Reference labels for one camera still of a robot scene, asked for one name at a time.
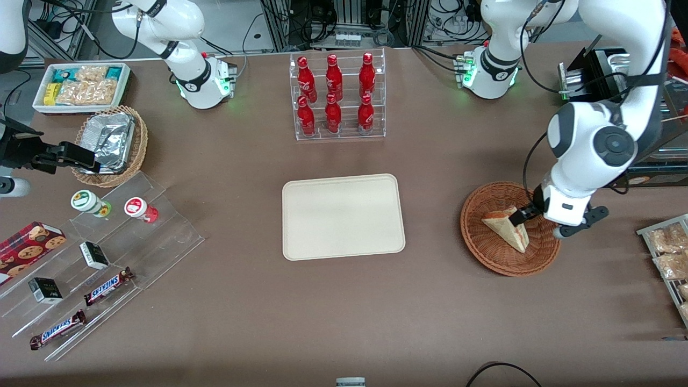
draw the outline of brown table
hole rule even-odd
[[[554,84],[557,62],[581,46],[534,44],[528,62]],[[317,387],[358,375],[370,387],[455,387],[495,360],[544,386],[688,382],[688,344],[660,341],[682,332],[680,318],[634,233],[688,212],[685,189],[600,191],[594,203],[611,216],[566,240],[531,278],[494,274],[465,247],[457,226],[464,199],[487,182],[520,181],[526,152],[560,104],[525,74],[505,97],[484,101],[419,54],[387,50],[386,139],[297,143],[287,55],[252,56],[236,97],[208,111],[179,97],[163,62],[130,66],[128,104],[150,131],[143,170],[208,239],[58,362],[44,363],[0,326],[3,387]],[[73,138],[83,119],[37,114],[33,126],[58,141]],[[553,160],[538,149],[531,184]],[[379,173],[399,181],[404,251],[282,256],[285,183]],[[85,186],[71,171],[17,175],[33,192],[0,200],[0,238],[32,220],[76,215],[68,198]],[[493,369],[474,386],[497,381],[530,385]]]

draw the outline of snickers bar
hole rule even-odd
[[[29,343],[31,351],[37,350],[55,337],[64,335],[67,331],[79,325],[86,325],[86,314],[84,314],[84,311],[81,309],[79,309],[75,315],[53,326],[50,330],[43,332],[42,335],[31,337],[31,342]]]
[[[103,299],[106,295],[117,289],[121,284],[124,284],[133,277],[133,273],[127,266],[124,270],[117,273],[117,275],[110,278],[106,283],[97,287],[96,290],[85,295],[84,299],[86,300],[86,306],[95,304],[97,301]]]

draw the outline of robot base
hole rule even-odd
[[[485,47],[478,47],[473,51],[466,51],[463,56],[454,60],[454,69],[462,72],[456,74],[456,83],[459,88],[471,90],[480,98],[496,99],[505,95],[506,90],[516,82],[518,69],[514,70],[510,79],[494,81],[480,63],[483,51]]]
[[[177,82],[179,91],[189,105],[196,109],[210,109],[225,98],[234,97],[237,83],[237,68],[215,58],[206,59],[211,64],[211,77],[201,86],[198,92],[184,92]]]

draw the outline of brown wicker basket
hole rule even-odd
[[[483,185],[466,199],[461,210],[461,234],[480,263],[500,274],[524,277],[543,271],[557,257],[561,241],[552,234],[557,225],[541,216],[525,224],[530,238],[525,253],[509,246],[482,222],[485,213],[526,204],[523,186],[508,181]]]
[[[134,137],[131,140],[131,151],[129,152],[129,159],[127,164],[129,165],[127,169],[119,175],[87,175],[77,172],[76,169],[72,168],[72,172],[76,178],[84,184],[95,185],[101,188],[112,188],[129,180],[136,172],[141,169],[143,164],[143,159],[146,157],[146,146],[148,145],[148,129],[146,128],[146,123],[143,122],[141,116],[138,115],[136,110],[131,109],[128,106],[117,106],[111,109],[103,110],[102,112],[96,113],[96,115],[105,114],[115,114],[115,113],[127,113],[132,115],[136,119],[136,126],[134,127]],[[84,128],[86,127],[86,122],[81,125],[81,130],[76,135],[76,143],[81,142],[81,136],[84,133]]]

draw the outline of coca-cola bottle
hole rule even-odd
[[[373,95],[375,91],[375,68],[373,67],[373,54],[369,52],[363,54],[363,66],[361,66],[361,72],[358,73],[358,82],[360,83],[358,92],[361,98],[365,94]]]
[[[337,55],[330,54],[327,56],[327,92],[333,93],[334,97],[341,101],[344,98],[344,85],[342,83],[342,70],[337,65]]]
[[[373,131],[373,106],[370,105],[370,94],[361,97],[361,106],[358,107],[358,132],[361,136],[367,136]]]
[[[301,95],[308,98],[308,102],[315,103],[318,100],[318,92],[315,91],[315,77],[313,72],[308,68],[308,60],[305,56],[300,56],[297,59],[299,64],[299,89],[301,89]]]
[[[313,115],[313,110],[308,106],[308,100],[305,96],[299,96],[297,101],[299,103],[297,115],[299,116],[301,131],[304,136],[313,137],[315,136],[315,116]]]
[[[332,134],[339,133],[342,125],[342,109],[339,107],[334,93],[329,93],[327,95],[325,116],[327,117],[327,130]]]

